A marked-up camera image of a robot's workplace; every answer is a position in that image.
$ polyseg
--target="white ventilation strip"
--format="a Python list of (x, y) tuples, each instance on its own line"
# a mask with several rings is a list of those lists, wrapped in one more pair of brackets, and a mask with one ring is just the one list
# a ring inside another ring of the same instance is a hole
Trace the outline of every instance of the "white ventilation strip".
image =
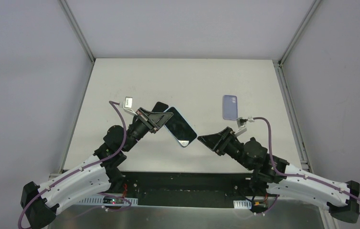
[[(79, 202), (76, 203), (76, 205), (92, 205), (92, 206), (97, 206), (97, 205), (104, 205), (104, 206), (128, 206), (129, 204), (127, 202), (124, 202), (123, 204), (107, 204), (107, 203), (103, 203), (103, 199), (105, 196), (102, 195), (93, 195), (93, 196), (89, 196), (85, 199), (80, 200)], [(132, 203), (132, 206), (137, 206), (138, 205), (138, 199), (137, 198), (125, 198), (126, 200), (128, 200), (129, 202)]]
[(252, 203), (247, 200), (234, 200), (233, 208), (235, 208), (235, 209), (251, 209)]

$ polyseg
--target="black smartphone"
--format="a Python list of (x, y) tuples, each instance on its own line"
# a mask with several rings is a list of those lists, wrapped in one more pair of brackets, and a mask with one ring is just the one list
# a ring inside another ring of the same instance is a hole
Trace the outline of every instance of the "black smartphone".
[(193, 128), (174, 107), (167, 109), (165, 112), (172, 112), (174, 114), (166, 122), (165, 127), (177, 140), (180, 146), (186, 147), (197, 138), (197, 134)]

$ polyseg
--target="purple smartphone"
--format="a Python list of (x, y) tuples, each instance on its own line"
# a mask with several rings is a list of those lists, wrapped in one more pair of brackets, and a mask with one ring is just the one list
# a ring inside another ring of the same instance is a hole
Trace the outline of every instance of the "purple smartphone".
[(222, 117), (225, 120), (236, 120), (238, 118), (238, 98), (235, 95), (223, 96)]

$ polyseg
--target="phone back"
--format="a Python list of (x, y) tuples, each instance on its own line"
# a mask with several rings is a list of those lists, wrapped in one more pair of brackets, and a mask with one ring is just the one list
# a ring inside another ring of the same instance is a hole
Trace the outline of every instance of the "phone back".
[(235, 95), (223, 96), (222, 117), (225, 120), (236, 120), (238, 118), (238, 98)]

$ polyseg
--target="white table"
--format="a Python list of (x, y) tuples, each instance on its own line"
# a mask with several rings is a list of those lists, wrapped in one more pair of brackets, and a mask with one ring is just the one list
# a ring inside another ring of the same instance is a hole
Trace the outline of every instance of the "white table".
[[(273, 131), (274, 155), (301, 167), (286, 108), (271, 60), (97, 59), (78, 117), (64, 169), (78, 165), (103, 143), (121, 121), (109, 100), (133, 97), (133, 109), (152, 110), (157, 101), (174, 106), (198, 135), (222, 131), (235, 121), (222, 118), (222, 97), (238, 97), (238, 115), (266, 117)], [(126, 125), (132, 116), (123, 112)], [(268, 147), (263, 121), (247, 125), (239, 137), (254, 136)], [(165, 128), (146, 134), (129, 152), (121, 171), (243, 173), (228, 155), (217, 156), (197, 139), (182, 148)]]

